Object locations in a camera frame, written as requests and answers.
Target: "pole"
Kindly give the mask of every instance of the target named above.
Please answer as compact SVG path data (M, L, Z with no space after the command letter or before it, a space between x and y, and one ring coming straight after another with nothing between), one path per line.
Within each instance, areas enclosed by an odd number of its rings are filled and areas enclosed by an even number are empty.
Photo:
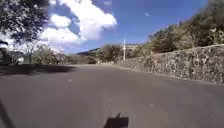
M124 37L124 47L123 47L123 50L124 50L124 56L123 56L123 59L124 59L124 60L125 60L125 50L126 50L125 42L126 42L126 40L125 40L125 37Z

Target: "vegetation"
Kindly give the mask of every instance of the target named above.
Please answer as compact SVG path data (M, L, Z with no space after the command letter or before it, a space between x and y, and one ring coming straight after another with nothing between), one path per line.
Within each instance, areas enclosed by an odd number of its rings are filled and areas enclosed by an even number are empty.
M16 43L38 39L48 19L48 0L1 0L0 33Z
M96 56L103 62L117 62L122 56L122 48L119 45L105 45L99 49Z

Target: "utility pole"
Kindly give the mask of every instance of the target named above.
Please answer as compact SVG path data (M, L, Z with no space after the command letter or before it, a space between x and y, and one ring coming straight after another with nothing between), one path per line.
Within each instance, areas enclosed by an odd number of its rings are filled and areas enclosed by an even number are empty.
M123 60L125 60L125 50L126 50L125 43L126 43L126 40L125 40L125 37L124 37L124 46L123 46L124 56L123 56Z

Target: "foliage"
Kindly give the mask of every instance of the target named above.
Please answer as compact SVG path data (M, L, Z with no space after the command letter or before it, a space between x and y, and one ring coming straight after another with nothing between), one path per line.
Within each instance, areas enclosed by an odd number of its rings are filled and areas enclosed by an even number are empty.
M186 22L186 29L196 47L224 43L224 1L210 0L199 13Z
M32 60L34 63L40 64L56 64L57 59L54 52L47 45L40 45L34 51Z
M149 36L132 55L146 56L224 43L224 0L209 0L192 18L170 25Z
M6 48L0 48L0 65L8 65L11 63L11 56Z
M174 32L176 25L162 29L150 36L150 48L154 53L172 52L177 50L175 42L180 40L180 36Z
M0 32L17 43L38 39L46 23L48 0L1 0Z
M97 57L106 62L116 62L122 56L122 48L119 45L105 45L97 51Z

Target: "cloud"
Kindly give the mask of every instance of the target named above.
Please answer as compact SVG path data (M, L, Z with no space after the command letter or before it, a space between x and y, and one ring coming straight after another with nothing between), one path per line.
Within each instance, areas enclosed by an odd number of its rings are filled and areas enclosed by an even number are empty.
M57 1L56 0L50 0L49 1L51 5L56 5Z
M112 14L105 13L92 3L92 0L50 0L51 6L70 8L76 19L52 14L50 26L44 30L39 44L47 44L55 51L62 51L73 44L81 44L89 40L98 40L105 29L116 26L117 21ZM69 29L69 25L75 23L79 27L77 34Z
M66 5L77 16L78 21L73 21L80 28L80 39L100 39L104 29L109 29L117 24L113 15L104 13L95 6L91 0L59 0L60 5Z
M55 44L70 44L78 40L78 36L72 33L68 28L47 28L42 33L42 41L48 41Z
M110 6L112 5L112 1L104 1L104 5Z
M150 17L151 15L149 13L145 13L145 16Z
M68 27L71 24L71 20L65 16L59 16L58 14L52 14L51 22L56 27Z

